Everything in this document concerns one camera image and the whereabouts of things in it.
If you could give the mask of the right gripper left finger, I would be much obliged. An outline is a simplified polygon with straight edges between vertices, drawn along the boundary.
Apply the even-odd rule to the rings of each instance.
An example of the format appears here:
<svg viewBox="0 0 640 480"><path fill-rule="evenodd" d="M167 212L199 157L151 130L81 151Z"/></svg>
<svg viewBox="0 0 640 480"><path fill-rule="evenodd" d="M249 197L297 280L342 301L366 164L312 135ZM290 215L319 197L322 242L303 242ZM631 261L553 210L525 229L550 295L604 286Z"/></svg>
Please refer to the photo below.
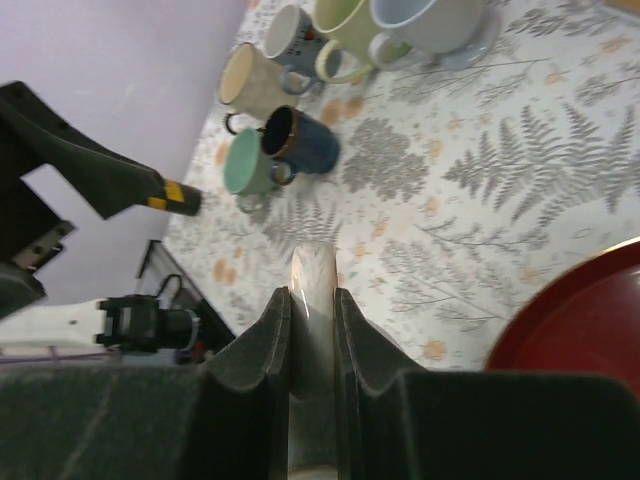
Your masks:
<svg viewBox="0 0 640 480"><path fill-rule="evenodd" d="M283 479L292 304L191 367L69 366L1 373L5 479Z"/></svg>

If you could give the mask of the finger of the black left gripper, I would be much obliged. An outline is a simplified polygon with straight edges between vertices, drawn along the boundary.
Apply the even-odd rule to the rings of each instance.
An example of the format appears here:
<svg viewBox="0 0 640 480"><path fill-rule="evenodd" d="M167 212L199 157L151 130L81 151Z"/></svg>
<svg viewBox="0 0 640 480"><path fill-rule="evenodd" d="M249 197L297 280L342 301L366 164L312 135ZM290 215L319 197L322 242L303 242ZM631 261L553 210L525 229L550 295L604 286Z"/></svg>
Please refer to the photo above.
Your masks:
<svg viewBox="0 0 640 480"><path fill-rule="evenodd" d="M165 208L165 180L58 116L23 82L1 86L1 185L54 167L104 219L134 206Z"/></svg>

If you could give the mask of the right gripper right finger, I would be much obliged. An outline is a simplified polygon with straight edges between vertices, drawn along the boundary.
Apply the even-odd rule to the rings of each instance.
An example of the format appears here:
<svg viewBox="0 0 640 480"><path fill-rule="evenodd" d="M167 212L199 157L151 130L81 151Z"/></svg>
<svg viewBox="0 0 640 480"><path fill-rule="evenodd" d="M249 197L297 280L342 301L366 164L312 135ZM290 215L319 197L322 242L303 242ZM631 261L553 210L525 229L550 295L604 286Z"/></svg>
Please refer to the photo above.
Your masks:
<svg viewBox="0 0 640 480"><path fill-rule="evenodd" d="M635 479L639 405L598 376L430 371L335 292L342 479Z"/></svg>

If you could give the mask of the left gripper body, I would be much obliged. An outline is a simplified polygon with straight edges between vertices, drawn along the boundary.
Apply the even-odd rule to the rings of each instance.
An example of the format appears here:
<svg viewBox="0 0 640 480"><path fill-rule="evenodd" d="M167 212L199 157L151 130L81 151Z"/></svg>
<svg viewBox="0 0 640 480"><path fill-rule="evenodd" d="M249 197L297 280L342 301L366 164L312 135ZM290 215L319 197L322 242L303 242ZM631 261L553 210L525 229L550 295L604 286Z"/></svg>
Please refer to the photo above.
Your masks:
<svg viewBox="0 0 640 480"><path fill-rule="evenodd" d="M1 155L1 317L46 297L36 273L63 250L75 226L61 219L22 177L39 164Z"/></svg>

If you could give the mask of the white speckled mug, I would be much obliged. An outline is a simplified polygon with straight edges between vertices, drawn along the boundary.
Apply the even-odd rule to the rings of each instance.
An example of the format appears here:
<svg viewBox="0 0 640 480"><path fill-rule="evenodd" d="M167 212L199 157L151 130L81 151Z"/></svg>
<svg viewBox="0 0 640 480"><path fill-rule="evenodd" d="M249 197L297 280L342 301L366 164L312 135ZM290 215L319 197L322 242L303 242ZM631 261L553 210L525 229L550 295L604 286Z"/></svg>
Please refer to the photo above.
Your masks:
<svg viewBox="0 0 640 480"><path fill-rule="evenodd" d="M309 241L293 251L288 477L336 479L335 249Z"/></svg>

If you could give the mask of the light green mug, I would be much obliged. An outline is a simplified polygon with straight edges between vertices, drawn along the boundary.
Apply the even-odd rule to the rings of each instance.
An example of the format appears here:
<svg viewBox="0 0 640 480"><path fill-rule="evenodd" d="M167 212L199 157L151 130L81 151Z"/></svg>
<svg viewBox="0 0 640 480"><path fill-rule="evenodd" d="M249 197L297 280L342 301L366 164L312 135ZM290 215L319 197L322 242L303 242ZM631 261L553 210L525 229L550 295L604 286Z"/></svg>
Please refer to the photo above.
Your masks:
<svg viewBox="0 0 640 480"><path fill-rule="evenodd" d="M271 166L271 159L262 151L258 130L246 128L234 137L225 157L223 183L242 212L262 209L267 196L278 188L271 178Z"/></svg>

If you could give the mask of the dark blue mug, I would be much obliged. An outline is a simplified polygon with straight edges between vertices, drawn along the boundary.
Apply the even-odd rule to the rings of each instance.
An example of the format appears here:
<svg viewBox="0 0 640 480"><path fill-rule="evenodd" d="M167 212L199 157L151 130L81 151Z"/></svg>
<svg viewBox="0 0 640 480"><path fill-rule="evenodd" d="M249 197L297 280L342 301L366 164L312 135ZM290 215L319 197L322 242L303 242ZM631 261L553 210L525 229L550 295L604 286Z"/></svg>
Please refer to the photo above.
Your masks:
<svg viewBox="0 0 640 480"><path fill-rule="evenodd" d="M288 105L274 110L264 124L261 149L271 160L270 178L281 186L298 173L329 173L340 154L339 141L328 127Z"/></svg>

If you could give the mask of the white ceramic mug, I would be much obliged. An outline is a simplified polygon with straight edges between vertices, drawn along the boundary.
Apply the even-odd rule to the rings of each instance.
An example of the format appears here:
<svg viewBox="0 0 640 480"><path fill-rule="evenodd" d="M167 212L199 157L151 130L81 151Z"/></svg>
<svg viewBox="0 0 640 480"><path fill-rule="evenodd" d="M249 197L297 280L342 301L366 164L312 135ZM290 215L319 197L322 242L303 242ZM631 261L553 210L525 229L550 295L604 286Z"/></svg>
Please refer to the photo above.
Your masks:
<svg viewBox="0 0 640 480"><path fill-rule="evenodd" d="M302 95L320 82L315 62L328 42L301 7L289 4L276 14L264 40L264 54L284 68L279 84L285 93Z"/></svg>

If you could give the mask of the pale green tall mug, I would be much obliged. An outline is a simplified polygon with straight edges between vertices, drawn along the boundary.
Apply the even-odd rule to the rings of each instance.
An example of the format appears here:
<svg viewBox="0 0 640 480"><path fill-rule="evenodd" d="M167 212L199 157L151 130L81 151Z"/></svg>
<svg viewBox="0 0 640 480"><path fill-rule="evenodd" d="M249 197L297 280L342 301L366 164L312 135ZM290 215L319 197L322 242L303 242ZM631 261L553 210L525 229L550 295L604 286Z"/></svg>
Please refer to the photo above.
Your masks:
<svg viewBox="0 0 640 480"><path fill-rule="evenodd" d="M372 19L369 1L318 0L314 3L312 21L315 29L329 39L315 60L315 70L321 81L327 84L349 83L376 69L369 55L369 46L384 29ZM329 57L337 50L351 55L359 67L341 77L330 74Z"/></svg>

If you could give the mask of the white ribbed mug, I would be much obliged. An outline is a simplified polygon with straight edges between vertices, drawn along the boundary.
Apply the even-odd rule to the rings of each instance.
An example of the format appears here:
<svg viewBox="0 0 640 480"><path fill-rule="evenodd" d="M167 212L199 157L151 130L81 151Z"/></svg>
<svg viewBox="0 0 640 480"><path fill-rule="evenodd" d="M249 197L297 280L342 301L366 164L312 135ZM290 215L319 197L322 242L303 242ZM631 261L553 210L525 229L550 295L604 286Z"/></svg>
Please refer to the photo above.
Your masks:
<svg viewBox="0 0 640 480"><path fill-rule="evenodd" d="M370 12L382 32L369 55L386 71L433 62L449 71L470 68L491 51L501 28L498 9L481 0L374 0Z"/></svg>

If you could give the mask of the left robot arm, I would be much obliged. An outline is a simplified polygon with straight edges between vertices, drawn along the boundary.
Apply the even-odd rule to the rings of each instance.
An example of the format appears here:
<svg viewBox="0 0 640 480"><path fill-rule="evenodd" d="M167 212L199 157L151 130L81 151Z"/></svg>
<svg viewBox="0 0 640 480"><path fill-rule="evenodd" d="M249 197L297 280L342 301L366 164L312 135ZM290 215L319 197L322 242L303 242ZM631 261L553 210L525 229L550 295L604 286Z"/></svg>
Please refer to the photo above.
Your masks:
<svg viewBox="0 0 640 480"><path fill-rule="evenodd" d="M202 193L115 153L67 123L25 83L1 87L1 345L79 349L98 354L106 319L102 303L41 307L37 272L64 249L75 226L23 180L52 166L104 220L133 207L195 216Z"/></svg>

